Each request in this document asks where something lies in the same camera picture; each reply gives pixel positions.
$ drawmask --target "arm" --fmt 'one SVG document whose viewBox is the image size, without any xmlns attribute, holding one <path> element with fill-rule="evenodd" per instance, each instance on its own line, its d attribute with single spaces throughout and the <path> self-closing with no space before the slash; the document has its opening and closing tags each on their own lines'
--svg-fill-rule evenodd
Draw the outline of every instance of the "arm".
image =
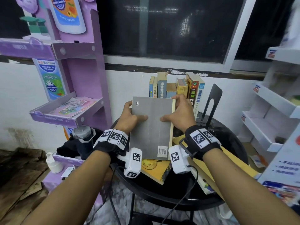
<svg viewBox="0 0 300 225">
<path fill-rule="evenodd" d="M 131 115 L 132 101 L 125 103 L 121 117 L 115 129 L 127 135 L 146 115 Z M 94 152 L 73 173 L 32 212 L 23 225 L 80 225 L 85 222 L 103 185 L 105 174 L 110 165 L 110 155 L 95 147 Z"/>
<path fill-rule="evenodd" d="M 160 118 L 171 121 L 182 132 L 196 121 L 189 99 L 176 99 L 176 111 Z M 240 169 L 221 150 L 214 148 L 203 155 L 203 161 L 212 174 L 226 203 L 242 225 L 300 224 L 300 217 L 274 194 Z"/>
</svg>

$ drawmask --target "forearm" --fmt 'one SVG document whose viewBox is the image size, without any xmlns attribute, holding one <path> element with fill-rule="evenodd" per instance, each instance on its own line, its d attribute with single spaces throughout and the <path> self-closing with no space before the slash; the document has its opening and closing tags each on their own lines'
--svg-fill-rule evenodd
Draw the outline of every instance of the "forearm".
<svg viewBox="0 0 300 225">
<path fill-rule="evenodd" d="M 25 225 L 83 224 L 103 185 L 110 156 L 94 151 L 33 211 Z"/>
<path fill-rule="evenodd" d="M 240 224 L 300 224 L 300 217 L 291 208 L 246 174 L 221 150 L 208 151 L 203 161 Z"/>
</svg>

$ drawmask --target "marble floor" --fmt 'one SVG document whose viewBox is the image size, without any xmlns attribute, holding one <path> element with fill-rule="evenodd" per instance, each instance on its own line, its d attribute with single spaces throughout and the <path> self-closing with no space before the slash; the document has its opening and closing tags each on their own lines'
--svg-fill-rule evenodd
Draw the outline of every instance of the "marble floor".
<svg viewBox="0 0 300 225">
<path fill-rule="evenodd" d="M 127 189 L 120 181 L 115 181 L 113 183 L 112 189 L 112 201 L 118 213 L 120 222 L 122 225 L 127 225 L 129 223 L 132 192 L 129 189 Z M 101 208 L 98 211 L 97 209 L 99 209 L 99 205 L 94 205 L 87 221 L 85 222 L 85 225 L 117 225 L 117 220 L 115 218 L 109 200 L 107 200 L 106 203 L 103 206 L 101 206 Z M 141 199 L 138 196 L 135 197 L 134 210 L 137 212 L 142 212 L 160 217 L 165 217 L 170 211 L 169 208 L 157 206 L 155 204 Z M 189 219 L 189 212 L 174 210 L 169 216 L 169 219 L 177 221 Z M 224 220 L 220 216 L 218 207 L 204 211 L 195 211 L 193 221 L 196 224 L 203 225 L 234 225 L 234 223 L 231 223 L 228 220 Z"/>
</svg>

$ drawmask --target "red circle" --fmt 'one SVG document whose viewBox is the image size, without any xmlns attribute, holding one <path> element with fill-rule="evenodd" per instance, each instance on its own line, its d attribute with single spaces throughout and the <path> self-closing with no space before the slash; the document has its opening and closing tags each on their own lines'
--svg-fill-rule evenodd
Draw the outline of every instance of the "red circle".
<svg viewBox="0 0 300 225">
<path fill-rule="evenodd" d="M 300 136 L 296 138 L 296 144 L 300 145 Z"/>
</svg>

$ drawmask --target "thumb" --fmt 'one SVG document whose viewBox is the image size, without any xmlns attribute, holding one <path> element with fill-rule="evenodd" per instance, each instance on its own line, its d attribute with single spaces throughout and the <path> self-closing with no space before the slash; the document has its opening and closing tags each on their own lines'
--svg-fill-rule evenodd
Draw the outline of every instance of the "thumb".
<svg viewBox="0 0 300 225">
<path fill-rule="evenodd" d="M 148 119 L 148 115 L 137 115 L 137 122 L 146 121 Z"/>
<path fill-rule="evenodd" d="M 160 121 L 171 121 L 171 115 L 164 115 L 159 120 Z"/>
</svg>

